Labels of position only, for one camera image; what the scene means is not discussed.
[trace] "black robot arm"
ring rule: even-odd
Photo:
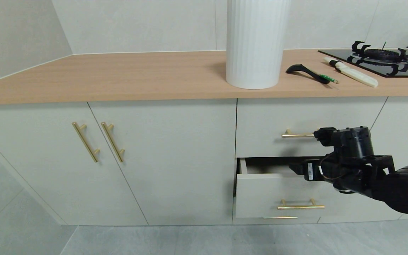
[[[390,155],[375,155],[367,127],[325,127],[314,132],[314,137],[334,151],[290,164],[296,174],[304,175],[307,181],[330,182],[341,193],[365,195],[408,214],[408,166],[395,171]]]

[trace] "gold drawer handle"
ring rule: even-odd
[[[293,216],[282,216],[282,217],[264,217],[265,220],[267,219],[298,219],[298,217]]]
[[[283,138],[311,138],[314,137],[313,133],[304,133],[304,134],[292,134],[290,129],[286,129],[286,133],[282,134]]]
[[[76,132],[78,133],[78,136],[81,138],[81,141],[84,143],[84,146],[86,147],[87,151],[91,155],[92,159],[94,160],[95,163],[97,163],[98,162],[97,154],[100,152],[100,149],[96,149],[92,151],[91,146],[89,145],[89,142],[87,141],[86,137],[81,132],[83,129],[86,128],[86,124],[83,124],[82,126],[78,126],[78,123],[73,122],[72,125],[75,128]]]
[[[324,209],[325,205],[316,205],[316,201],[313,198],[310,199],[312,205],[286,205],[286,200],[281,199],[282,206],[278,206],[278,210],[289,210],[289,209]]]
[[[112,133],[110,131],[112,131],[112,129],[114,128],[113,124],[110,124],[109,126],[107,126],[106,122],[102,122],[102,126],[103,129],[105,130],[105,133],[107,134],[108,139],[110,140],[111,145],[113,146],[114,151],[116,152],[116,155],[118,155],[118,159],[120,163],[124,162],[123,159],[123,153],[124,153],[124,149],[118,149],[118,146],[116,145],[115,141],[114,141],[114,137],[112,135]]]

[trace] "floor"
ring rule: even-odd
[[[80,226],[61,255],[403,255],[408,220],[258,226]]]

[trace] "ribbed white vase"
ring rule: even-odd
[[[291,0],[228,0],[226,81],[243,89],[278,83]]]

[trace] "black glass cooktop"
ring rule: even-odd
[[[406,49],[371,49],[370,45],[359,45],[357,41],[352,49],[319,50],[338,60],[351,63],[383,77],[408,77],[408,47]]]

